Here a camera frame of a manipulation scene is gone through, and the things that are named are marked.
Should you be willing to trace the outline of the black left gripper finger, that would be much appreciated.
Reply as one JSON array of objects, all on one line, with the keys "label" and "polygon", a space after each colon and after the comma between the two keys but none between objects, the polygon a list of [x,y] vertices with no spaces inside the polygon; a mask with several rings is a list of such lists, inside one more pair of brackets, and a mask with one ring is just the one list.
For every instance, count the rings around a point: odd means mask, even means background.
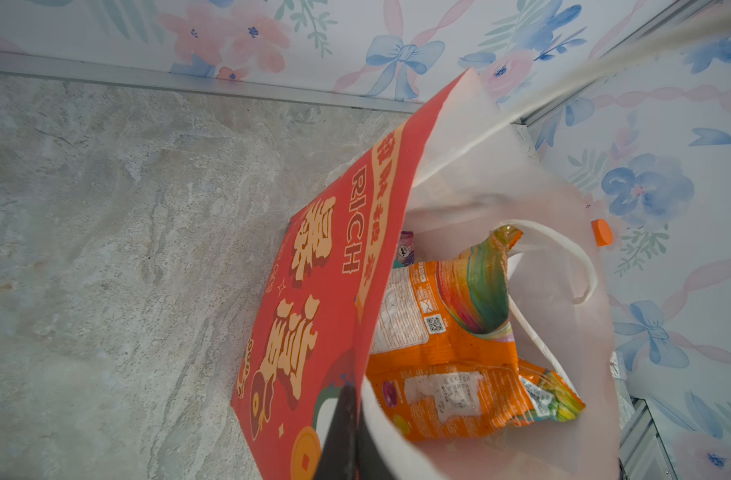
[{"label": "black left gripper finger", "polygon": [[315,480],[355,480],[358,478],[358,396],[353,385],[327,389],[331,394],[318,411],[315,423],[322,444],[322,455]]}]

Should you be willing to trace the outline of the orange snack packet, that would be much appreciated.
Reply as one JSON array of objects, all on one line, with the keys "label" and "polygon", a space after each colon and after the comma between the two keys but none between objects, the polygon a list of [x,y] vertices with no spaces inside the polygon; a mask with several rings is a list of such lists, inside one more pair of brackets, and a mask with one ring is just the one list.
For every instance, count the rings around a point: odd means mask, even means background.
[{"label": "orange snack packet", "polygon": [[587,290],[597,273],[579,244],[539,223],[500,223],[452,260],[395,268],[367,364],[383,413],[411,442],[483,437],[507,426],[573,421],[585,402],[509,293],[526,231],[581,262]]}]

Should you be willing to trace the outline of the purple candy bag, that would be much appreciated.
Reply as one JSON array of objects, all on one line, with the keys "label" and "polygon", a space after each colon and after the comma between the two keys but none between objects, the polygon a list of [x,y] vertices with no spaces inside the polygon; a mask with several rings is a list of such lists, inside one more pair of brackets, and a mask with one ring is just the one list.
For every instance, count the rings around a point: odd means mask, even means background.
[{"label": "purple candy bag", "polygon": [[397,244],[397,253],[393,260],[393,269],[404,268],[415,263],[415,243],[413,243],[413,232],[402,231]]}]

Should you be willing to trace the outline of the red paper gift bag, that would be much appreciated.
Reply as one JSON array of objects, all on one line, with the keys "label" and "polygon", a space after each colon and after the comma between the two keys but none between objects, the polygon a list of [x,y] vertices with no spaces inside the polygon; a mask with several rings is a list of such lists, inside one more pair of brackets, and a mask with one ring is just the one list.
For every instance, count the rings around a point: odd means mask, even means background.
[{"label": "red paper gift bag", "polygon": [[[507,111],[469,69],[389,132],[290,221],[246,347],[232,406],[261,476],[314,479],[315,423],[327,389],[358,396],[357,479],[615,479],[619,402],[601,258],[579,191],[529,158],[513,124],[651,56],[731,33],[731,8],[665,28],[587,62]],[[531,230],[509,293],[585,402],[573,421],[507,426],[483,437],[411,442],[367,380],[371,342],[402,231],[415,263],[452,260],[500,223],[545,225],[581,262]]]}]

